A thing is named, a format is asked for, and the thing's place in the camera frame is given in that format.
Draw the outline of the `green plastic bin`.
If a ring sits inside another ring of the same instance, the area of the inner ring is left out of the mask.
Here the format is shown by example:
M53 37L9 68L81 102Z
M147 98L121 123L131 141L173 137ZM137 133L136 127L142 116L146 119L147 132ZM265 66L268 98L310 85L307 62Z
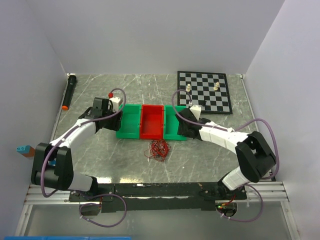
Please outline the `green plastic bin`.
M172 105L164 106L163 138L166 141L186 141L187 138L178 135L179 121Z
M126 104L123 108L120 129L116 132L118 139L139 139L141 104Z

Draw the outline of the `black marker orange cap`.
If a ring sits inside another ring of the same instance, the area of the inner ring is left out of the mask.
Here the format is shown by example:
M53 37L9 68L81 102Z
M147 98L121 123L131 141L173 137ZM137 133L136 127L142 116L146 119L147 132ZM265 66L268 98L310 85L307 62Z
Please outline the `black marker orange cap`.
M63 111L67 111L70 108L77 82L78 82L77 77L75 75L70 75L68 77L67 87L66 87L64 99L62 102L62 107L61 107Z

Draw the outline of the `left cream chess piece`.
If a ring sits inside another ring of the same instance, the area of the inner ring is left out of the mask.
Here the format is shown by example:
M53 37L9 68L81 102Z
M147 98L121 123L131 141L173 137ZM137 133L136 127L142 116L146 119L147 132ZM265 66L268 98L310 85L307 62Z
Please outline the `left cream chess piece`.
M191 85L190 85L190 84L187 84L187 86L186 86L186 91L187 91L187 92L190 92L190 91L191 91Z

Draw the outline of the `left green plastic bin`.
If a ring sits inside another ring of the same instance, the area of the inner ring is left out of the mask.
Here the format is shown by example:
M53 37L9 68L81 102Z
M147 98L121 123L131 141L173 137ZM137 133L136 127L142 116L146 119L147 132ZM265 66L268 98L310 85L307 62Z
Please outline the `left green plastic bin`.
M118 139L139 139L141 104L126 104L123 108L120 129L116 132Z

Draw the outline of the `right green plastic bin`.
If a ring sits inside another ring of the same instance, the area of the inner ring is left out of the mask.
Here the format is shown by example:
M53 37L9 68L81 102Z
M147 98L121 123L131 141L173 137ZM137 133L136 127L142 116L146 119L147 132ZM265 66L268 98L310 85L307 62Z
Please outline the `right green plastic bin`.
M172 105L164 106L163 138L166 141L186 141L187 138L178 135L179 121Z

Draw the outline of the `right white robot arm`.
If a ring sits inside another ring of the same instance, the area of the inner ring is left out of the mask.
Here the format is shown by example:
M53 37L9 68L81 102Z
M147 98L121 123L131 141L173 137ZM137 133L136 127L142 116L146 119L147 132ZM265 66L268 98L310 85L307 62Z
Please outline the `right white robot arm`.
M200 117L197 106L175 112L177 134L223 147L237 157L238 167L226 173L210 191L220 199L230 199L248 183L259 182L277 163L276 155L263 135L235 131Z

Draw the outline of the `blue and orange toy block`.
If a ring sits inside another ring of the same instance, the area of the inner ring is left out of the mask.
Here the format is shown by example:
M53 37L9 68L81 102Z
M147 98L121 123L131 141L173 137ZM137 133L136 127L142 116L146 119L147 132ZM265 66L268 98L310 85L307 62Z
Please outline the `blue and orange toy block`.
M16 151L26 158L33 158L35 156L35 149L30 145L18 146Z

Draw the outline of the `right cream chess piece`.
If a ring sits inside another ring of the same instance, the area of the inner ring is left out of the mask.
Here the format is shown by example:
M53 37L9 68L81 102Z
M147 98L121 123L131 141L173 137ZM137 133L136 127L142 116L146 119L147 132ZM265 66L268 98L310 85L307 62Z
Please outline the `right cream chess piece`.
M214 91L217 91L218 89L220 88L220 83L219 82L216 82L214 87L213 87L213 90Z

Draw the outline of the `cream chess piece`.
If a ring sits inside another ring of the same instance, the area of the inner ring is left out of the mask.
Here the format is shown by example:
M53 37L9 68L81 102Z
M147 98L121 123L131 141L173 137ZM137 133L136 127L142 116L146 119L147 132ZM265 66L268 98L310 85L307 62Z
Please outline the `cream chess piece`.
M191 85L190 85L190 84L187 84L187 86L186 86L186 91L187 91L187 92L190 92L190 91L191 91Z
M214 87L213 87L213 90L214 91L217 91L218 89L220 88L220 83L219 82L216 82Z

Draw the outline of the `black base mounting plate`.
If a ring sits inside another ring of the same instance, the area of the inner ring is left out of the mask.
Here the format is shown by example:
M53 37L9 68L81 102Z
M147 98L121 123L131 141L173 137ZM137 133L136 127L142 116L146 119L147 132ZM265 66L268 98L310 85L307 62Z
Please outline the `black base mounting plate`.
M230 200L246 200L244 187L229 190L220 182L172 182L172 183L99 183L98 195L71 193L71 203L97 203L102 213L124 210L123 198L128 211L200 209L214 211L216 204Z

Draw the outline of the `black and white chessboard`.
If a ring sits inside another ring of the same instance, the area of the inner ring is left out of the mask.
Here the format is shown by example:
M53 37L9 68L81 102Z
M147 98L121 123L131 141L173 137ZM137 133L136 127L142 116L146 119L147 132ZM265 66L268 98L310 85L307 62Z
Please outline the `black and white chessboard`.
M215 83L220 87L214 91ZM178 71L177 88L185 89L191 85L190 95L194 105L201 106L201 112L205 114L231 115L233 113L227 75L224 73Z

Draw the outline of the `aluminium frame rail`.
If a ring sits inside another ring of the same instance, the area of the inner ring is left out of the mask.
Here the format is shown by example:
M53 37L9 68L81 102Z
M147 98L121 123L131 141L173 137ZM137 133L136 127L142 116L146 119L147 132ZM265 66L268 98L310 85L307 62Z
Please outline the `aluminium frame rail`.
M285 222L287 224L290 237L293 240L299 240L301 238L291 206L288 198L285 186L280 181L262 181L258 183L251 182L245 187L247 199L237 200L237 203L251 204L259 202L263 199L267 202L279 202L281 203L282 211L284 214ZM26 232L28 221L30 219L30 213L32 207L35 205L79 205L84 204L86 201L82 200L70 200L74 193L69 191L59 190L53 196L49 198L43 197L41 188L37 185L30 185L24 200L24 207L18 221L18 225L15 231L15 236L23 236Z

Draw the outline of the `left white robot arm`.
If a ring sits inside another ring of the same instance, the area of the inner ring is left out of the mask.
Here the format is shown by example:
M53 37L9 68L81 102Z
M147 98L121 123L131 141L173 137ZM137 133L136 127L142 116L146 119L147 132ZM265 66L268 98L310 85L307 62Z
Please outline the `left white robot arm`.
M41 187L44 197L51 196L46 192L46 188L55 192L79 191L87 201L93 201L98 197L97 178L75 172L72 153L100 129L118 131L125 103L124 99L116 96L96 97L93 105L87 108L63 135L50 143L39 143L36 146L31 182Z

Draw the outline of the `red plastic bin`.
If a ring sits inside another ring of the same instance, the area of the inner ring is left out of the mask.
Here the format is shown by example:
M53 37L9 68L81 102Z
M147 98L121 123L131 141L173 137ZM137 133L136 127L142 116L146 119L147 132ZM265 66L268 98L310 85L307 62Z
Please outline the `red plastic bin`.
M164 105L141 106L139 137L143 140L160 140L164 134Z

